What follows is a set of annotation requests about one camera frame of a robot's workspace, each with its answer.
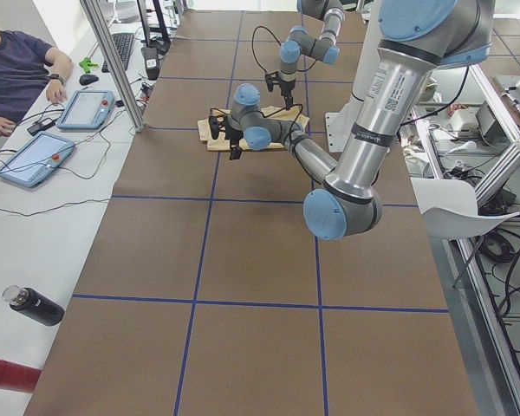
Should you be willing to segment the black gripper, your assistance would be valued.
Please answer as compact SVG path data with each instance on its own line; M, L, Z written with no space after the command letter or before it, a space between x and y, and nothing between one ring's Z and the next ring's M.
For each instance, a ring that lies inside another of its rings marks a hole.
M264 75L266 87L269 92L273 92L275 86L281 90L281 96L284 98L285 108L291 109L294 105L292 91L296 86L296 74L286 74L281 71L274 71Z
M233 128L229 122L228 115L210 115L208 117L208 125L211 137L217 140L221 133L224 133L224 138L230 142L230 156L229 160L238 160L241 158L243 149L239 145L243 138L243 132Z

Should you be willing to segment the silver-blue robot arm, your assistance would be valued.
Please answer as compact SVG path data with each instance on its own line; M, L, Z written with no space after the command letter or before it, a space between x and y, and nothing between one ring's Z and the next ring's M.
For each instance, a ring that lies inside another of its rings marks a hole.
M295 26L289 31L286 41L280 47L280 68L264 79L270 92L275 85L281 90L285 109L294 105L292 91L296 86L296 72L299 58L304 55L318 62L334 64L340 53L336 46L337 36L345 20L340 1L308 1L296 3L297 10L323 22L322 32L318 38L311 36L303 26Z
M252 150L285 146L319 183L303 203L305 223L318 238L337 240L369 231L382 215L374 181L425 78L436 68L484 61L491 49L494 10L492 1L384 1L375 7L370 20L382 35L380 61L338 159L297 122L265 116L258 106L259 91L249 83L237 88L228 112L209 116L210 133L229 141L232 158L239 157L242 143Z

